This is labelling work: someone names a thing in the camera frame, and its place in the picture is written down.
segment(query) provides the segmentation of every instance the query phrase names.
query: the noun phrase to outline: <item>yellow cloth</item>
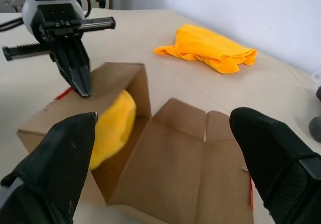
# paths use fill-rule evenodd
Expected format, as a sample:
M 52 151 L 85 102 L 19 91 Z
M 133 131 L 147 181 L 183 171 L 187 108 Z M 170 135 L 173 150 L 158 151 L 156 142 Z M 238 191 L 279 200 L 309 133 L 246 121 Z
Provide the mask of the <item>yellow cloth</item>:
M 127 143 L 135 116 L 136 104 L 123 90 L 114 104 L 98 117 L 89 169 L 97 168 Z
M 221 73 L 234 73 L 240 70 L 238 64 L 254 64 L 256 50 L 241 47 L 209 30 L 184 25 L 176 32 L 174 46 L 156 48 L 154 53 L 188 61 L 199 60 Z

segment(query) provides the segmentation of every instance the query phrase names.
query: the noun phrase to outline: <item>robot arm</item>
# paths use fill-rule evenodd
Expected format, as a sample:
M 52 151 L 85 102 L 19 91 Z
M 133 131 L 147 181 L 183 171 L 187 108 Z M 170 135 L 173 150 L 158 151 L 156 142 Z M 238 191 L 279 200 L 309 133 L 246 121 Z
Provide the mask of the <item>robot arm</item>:
M 70 86 L 82 97 L 90 96 L 90 61 L 81 37 L 85 32 L 114 29 L 114 18 L 85 19 L 77 0 L 26 0 L 22 19 L 39 43 L 3 47 L 7 61 L 49 54 Z

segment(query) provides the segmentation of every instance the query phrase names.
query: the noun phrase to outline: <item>beige table surface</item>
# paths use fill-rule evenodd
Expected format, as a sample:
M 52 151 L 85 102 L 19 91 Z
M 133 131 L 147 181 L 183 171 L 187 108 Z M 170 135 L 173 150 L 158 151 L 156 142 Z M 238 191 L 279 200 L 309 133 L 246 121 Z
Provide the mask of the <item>beige table surface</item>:
M 17 16 L 0 14 L 0 21 Z M 241 66 L 236 74 L 222 75 L 200 62 L 152 53 L 156 47 L 172 45 L 176 29 L 183 24 L 196 24 L 191 20 L 167 10 L 94 9 L 91 13 L 92 18 L 105 16 L 115 17 L 116 30 L 87 33 L 83 37 L 91 66 L 96 68 L 105 61 L 145 63 L 153 114 L 171 97 L 205 111 L 226 114 L 236 107 L 248 106 L 285 122 L 307 145 L 321 153 L 321 144 L 308 132 L 308 123 L 320 114 L 321 104 L 315 97 L 315 84 L 306 73 L 258 52 L 255 65 Z M 0 33 L 0 46 L 34 42 L 24 26 Z M 0 54 L 0 177 L 27 154 L 16 137 L 18 126 L 67 87 L 48 56 L 7 62 Z M 254 205 L 255 223 L 274 223 L 257 192 Z M 113 221 L 126 223 L 122 222 L 122 214 L 84 203 L 79 204 L 75 215 L 76 224 Z

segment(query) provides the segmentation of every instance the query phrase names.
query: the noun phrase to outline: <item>box flap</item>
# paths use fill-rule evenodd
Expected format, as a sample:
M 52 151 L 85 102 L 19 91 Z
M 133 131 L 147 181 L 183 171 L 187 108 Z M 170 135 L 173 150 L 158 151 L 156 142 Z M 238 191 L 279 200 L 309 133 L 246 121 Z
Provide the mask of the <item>box flap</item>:
M 249 175 L 233 136 L 222 128 L 229 129 L 227 123 L 222 113 L 206 116 L 170 99 L 147 124 L 109 203 L 171 224 L 253 223 Z M 210 140 L 204 143 L 205 127 Z
M 104 63 L 92 72 L 92 91 L 89 98 L 81 98 L 74 91 L 60 100 L 55 100 L 34 115 L 20 129 L 45 135 L 57 122 L 80 113 L 97 111 L 102 114 L 113 104 L 121 90 L 130 87 L 129 92 L 137 105 L 137 114 L 150 117 L 147 79 L 143 64 Z

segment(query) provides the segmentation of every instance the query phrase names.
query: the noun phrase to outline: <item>open cardboard box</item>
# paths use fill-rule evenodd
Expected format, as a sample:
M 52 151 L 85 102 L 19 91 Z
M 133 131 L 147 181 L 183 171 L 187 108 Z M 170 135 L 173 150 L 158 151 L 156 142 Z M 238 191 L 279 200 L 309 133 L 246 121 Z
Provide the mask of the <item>open cardboard box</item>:
M 148 223 L 253 223 L 249 174 L 228 116 L 170 99 L 151 118 L 143 64 L 105 63 L 93 71 L 92 89 L 90 98 L 69 92 L 18 130 L 31 152 L 55 123 L 101 115 L 122 89 L 130 93 L 137 110 L 128 143 L 88 172 L 82 201 L 118 205 L 141 219 L 148 215 Z

